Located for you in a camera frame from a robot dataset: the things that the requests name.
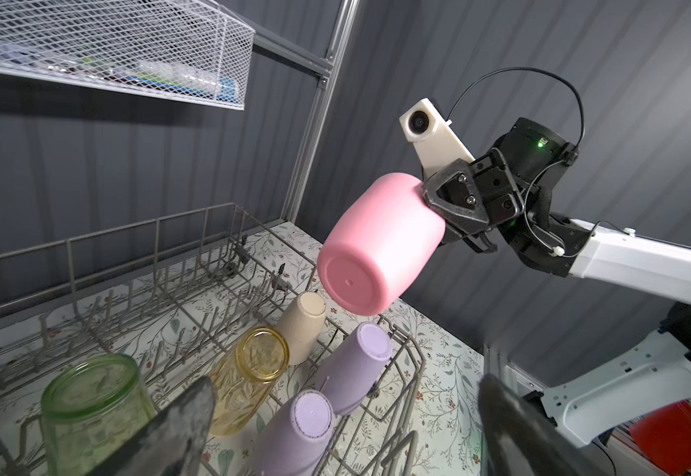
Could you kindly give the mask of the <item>white mesh wall basket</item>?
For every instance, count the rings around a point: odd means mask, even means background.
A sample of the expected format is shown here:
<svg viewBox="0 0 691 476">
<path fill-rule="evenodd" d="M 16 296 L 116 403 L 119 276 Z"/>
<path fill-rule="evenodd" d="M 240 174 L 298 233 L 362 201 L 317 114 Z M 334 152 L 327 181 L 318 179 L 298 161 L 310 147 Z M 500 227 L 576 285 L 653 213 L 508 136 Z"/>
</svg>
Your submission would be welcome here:
<svg viewBox="0 0 691 476">
<path fill-rule="evenodd" d="M 0 73 L 242 110 L 255 31 L 216 1 L 0 1 Z M 101 79 L 91 58 L 123 67 L 184 63 L 238 84 L 238 102 Z"/>
</svg>

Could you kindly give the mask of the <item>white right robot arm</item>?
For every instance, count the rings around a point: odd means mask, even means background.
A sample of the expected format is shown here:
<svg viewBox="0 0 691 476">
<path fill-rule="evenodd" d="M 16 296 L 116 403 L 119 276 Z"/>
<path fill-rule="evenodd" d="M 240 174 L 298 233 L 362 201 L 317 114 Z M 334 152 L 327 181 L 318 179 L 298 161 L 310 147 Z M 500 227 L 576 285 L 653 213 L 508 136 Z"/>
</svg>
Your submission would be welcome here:
<svg viewBox="0 0 691 476">
<path fill-rule="evenodd" d="M 671 299 L 668 317 L 619 357 L 546 389 L 541 405 L 558 432 L 585 446 L 607 430 L 691 399 L 691 248 L 551 210 L 553 187 L 579 155 L 575 144 L 526 118 L 474 157 L 433 111 L 403 122 L 423 170 L 424 202 L 447 239 L 478 253 L 497 230 L 527 267 Z"/>
</svg>

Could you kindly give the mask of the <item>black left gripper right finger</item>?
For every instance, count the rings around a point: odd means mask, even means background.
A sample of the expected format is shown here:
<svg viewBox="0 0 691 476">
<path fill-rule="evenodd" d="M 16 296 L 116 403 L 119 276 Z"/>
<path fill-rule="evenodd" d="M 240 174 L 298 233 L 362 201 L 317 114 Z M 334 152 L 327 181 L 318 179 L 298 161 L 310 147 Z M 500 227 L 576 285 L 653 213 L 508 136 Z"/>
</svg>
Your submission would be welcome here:
<svg viewBox="0 0 691 476">
<path fill-rule="evenodd" d="M 484 375 L 478 385 L 478 412 L 484 436 L 484 475 L 603 474 L 547 418 L 492 374 Z"/>
</svg>

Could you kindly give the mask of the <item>pink cup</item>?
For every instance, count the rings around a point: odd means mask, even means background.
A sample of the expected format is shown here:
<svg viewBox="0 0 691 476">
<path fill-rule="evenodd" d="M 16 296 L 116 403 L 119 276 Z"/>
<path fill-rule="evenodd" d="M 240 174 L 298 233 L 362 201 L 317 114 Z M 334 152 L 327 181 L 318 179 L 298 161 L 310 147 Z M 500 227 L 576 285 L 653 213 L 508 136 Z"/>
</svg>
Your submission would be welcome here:
<svg viewBox="0 0 691 476">
<path fill-rule="evenodd" d="M 422 182 L 403 173 L 376 180 L 343 214 L 320 250 L 329 296 L 355 315 L 383 313 L 417 279 L 446 223 L 422 198 Z"/>
</svg>

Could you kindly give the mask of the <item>lilac cup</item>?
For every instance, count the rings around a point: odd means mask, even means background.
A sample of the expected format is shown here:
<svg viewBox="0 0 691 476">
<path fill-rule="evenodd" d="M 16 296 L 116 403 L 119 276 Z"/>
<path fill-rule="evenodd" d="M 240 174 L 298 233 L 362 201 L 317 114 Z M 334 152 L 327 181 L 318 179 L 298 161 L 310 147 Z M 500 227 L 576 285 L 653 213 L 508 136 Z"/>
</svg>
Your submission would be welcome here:
<svg viewBox="0 0 691 476">
<path fill-rule="evenodd" d="M 322 393 L 306 390 L 283 405 L 256 442 L 250 467 L 255 475 L 312 475 L 335 427 Z"/>
<path fill-rule="evenodd" d="M 319 366 L 314 388 L 329 400 L 336 415 L 350 415 L 392 356 L 393 346 L 386 332 L 372 322 L 363 322 Z"/>
</svg>

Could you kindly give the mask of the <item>green transparent cup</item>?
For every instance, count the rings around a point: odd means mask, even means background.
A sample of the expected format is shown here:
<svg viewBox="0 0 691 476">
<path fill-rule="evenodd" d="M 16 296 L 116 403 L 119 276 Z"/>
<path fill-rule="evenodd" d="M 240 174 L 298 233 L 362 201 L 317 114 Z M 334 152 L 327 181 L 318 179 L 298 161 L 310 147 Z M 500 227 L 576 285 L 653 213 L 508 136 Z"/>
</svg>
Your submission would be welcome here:
<svg viewBox="0 0 691 476">
<path fill-rule="evenodd" d="M 50 475 L 85 475 L 156 415 L 135 360 L 104 354 L 65 370 L 40 399 Z"/>
</svg>

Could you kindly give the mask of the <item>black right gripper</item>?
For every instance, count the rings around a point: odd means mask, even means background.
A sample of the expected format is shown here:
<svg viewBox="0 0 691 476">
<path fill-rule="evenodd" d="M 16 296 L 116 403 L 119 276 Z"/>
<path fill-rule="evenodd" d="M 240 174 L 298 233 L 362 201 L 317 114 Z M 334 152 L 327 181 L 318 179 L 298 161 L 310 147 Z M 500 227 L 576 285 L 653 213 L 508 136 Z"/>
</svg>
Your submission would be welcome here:
<svg viewBox="0 0 691 476">
<path fill-rule="evenodd" d="M 491 148 L 472 166 L 456 159 L 424 180 L 422 196 L 446 223 L 447 235 L 470 235 L 464 242 L 476 253 L 494 253 L 488 232 L 502 235 L 524 212 L 520 187 L 504 154 Z"/>
</svg>

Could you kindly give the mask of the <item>tubes in white basket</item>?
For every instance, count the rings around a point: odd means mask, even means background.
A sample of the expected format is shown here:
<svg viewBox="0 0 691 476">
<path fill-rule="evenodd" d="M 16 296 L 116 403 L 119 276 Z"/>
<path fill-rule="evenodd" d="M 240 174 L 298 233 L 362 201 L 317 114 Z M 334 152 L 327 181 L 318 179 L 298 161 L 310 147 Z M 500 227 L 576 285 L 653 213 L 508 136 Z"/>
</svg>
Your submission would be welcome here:
<svg viewBox="0 0 691 476">
<path fill-rule="evenodd" d="M 134 67 L 123 67 L 91 58 L 81 59 L 81 62 L 86 73 L 101 79 L 190 97 L 238 102 L 238 84 L 234 79 L 184 63 L 138 61 Z"/>
</svg>

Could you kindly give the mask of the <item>yellow transparent cup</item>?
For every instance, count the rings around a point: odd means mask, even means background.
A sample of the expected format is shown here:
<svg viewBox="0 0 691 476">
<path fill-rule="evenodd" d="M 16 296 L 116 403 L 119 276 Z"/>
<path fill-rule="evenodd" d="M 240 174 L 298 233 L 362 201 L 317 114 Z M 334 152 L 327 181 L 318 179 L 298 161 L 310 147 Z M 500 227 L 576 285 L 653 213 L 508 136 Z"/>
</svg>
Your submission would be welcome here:
<svg viewBox="0 0 691 476">
<path fill-rule="evenodd" d="M 269 326 L 244 333 L 211 369 L 216 406 L 209 429 L 212 436 L 231 436 L 248 423 L 289 366 L 283 335 Z"/>
</svg>

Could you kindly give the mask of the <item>beige cup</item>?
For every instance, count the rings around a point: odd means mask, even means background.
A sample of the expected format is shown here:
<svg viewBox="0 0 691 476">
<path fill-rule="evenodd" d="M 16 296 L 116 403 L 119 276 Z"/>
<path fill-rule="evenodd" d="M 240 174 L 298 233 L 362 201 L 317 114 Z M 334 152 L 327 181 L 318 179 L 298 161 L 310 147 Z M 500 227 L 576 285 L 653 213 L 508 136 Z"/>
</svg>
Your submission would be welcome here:
<svg viewBox="0 0 691 476">
<path fill-rule="evenodd" d="M 296 297 L 280 317 L 275 329 L 284 337 L 289 349 L 289 365 L 302 364 L 310 356 L 326 321 L 327 305 L 317 293 L 305 292 Z"/>
</svg>

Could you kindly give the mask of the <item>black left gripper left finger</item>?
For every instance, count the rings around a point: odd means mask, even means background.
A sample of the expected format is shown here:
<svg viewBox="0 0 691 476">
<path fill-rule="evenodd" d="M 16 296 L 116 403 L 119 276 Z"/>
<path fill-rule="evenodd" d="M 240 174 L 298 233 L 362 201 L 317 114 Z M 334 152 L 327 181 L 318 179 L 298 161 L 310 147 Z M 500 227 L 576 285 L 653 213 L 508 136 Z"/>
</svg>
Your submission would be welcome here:
<svg viewBox="0 0 691 476">
<path fill-rule="evenodd" d="M 165 410 L 95 466 L 91 475 L 195 475 L 216 402 L 209 377 L 196 380 Z"/>
</svg>

